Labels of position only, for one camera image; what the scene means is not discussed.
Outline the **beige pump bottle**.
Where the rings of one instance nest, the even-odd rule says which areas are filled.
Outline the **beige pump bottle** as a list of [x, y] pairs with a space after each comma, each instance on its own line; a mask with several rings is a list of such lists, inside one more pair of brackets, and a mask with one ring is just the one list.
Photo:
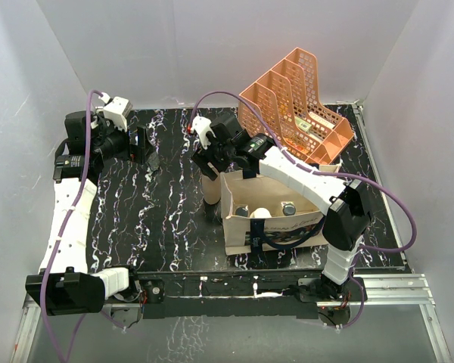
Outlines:
[[211, 180], [208, 176], [202, 175], [201, 188], [206, 204], [215, 205], [221, 200], [221, 183], [219, 173], [216, 178]]

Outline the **small clear square bottle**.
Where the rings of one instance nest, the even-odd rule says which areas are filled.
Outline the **small clear square bottle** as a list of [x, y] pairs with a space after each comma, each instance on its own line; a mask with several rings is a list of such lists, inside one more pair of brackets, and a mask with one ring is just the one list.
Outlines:
[[235, 207], [235, 215], [248, 218], [250, 216], [249, 207], [247, 204], [240, 204]]

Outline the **cream canvas tote bag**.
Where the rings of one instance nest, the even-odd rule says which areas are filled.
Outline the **cream canvas tote bag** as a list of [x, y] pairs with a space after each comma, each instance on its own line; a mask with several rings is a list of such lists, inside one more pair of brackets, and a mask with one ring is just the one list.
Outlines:
[[[247, 204], [250, 214], [260, 207], [270, 211], [272, 217], [262, 219], [264, 232], [269, 239], [281, 245], [299, 240], [305, 233], [313, 230], [323, 217], [315, 204], [272, 178], [262, 175], [245, 178], [242, 171], [222, 173], [219, 177], [225, 254], [228, 256], [251, 252], [252, 218], [236, 216], [237, 205]], [[282, 215], [282, 201], [294, 203], [297, 209], [294, 216]]]

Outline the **cream round cap bottle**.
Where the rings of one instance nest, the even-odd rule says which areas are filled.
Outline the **cream round cap bottle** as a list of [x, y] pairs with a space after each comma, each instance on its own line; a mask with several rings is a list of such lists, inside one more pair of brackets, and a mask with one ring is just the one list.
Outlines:
[[252, 219], [268, 219], [271, 218], [272, 215], [270, 211], [268, 211], [266, 208], [260, 207], [255, 209], [251, 214], [250, 217]]

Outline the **large clear square bottle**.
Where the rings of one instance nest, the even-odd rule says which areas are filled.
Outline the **large clear square bottle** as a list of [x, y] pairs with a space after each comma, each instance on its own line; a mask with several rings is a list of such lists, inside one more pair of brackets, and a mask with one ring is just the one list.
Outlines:
[[283, 216], [294, 216], [297, 212], [296, 206], [292, 201], [282, 201], [280, 210]]

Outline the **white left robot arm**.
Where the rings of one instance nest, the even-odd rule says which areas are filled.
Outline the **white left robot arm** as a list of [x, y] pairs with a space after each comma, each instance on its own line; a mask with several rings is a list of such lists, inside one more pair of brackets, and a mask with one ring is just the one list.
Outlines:
[[86, 242], [92, 204], [105, 164], [112, 159], [146, 166], [154, 157], [147, 129], [114, 125], [104, 111], [76, 111], [64, 120], [67, 137], [54, 155], [54, 216], [45, 256], [26, 292], [48, 316], [97, 313], [106, 300], [137, 299], [141, 283], [130, 265], [89, 273]]

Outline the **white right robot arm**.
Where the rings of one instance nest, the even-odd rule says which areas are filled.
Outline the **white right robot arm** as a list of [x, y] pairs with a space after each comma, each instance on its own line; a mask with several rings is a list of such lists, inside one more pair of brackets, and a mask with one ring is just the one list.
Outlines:
[[195, 116], [190, 131], [200, 142], [191, 158], [201, 169], [206, 203], [220, 201], [217, 179], [231, 163], [237, 163], [296, 191], [319, 209], [325, 221], [322, 234], [328, 242], [322, 291], [332, 300], [347, 294], [361, 236], [372, 220], [368, 200], [358, 187], [360, 176], [344, 184], [336, 172], [323, 172], [292, 156], [277, 139], [263, 133], [249, 136], [235, 116], [215, 121]]

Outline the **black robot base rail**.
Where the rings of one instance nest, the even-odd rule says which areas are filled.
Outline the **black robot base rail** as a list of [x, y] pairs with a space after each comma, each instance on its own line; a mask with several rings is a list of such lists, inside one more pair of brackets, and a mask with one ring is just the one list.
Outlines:
[[353, 277], [337, 286], [320, 270], [141, 272], [142, 298], [110, 298], [110, 311], [134, 309], [143, 319], [176, 317], [292, 316], [316, 319], [321, 307], [345, 309], [365, 302], [365, 284]]

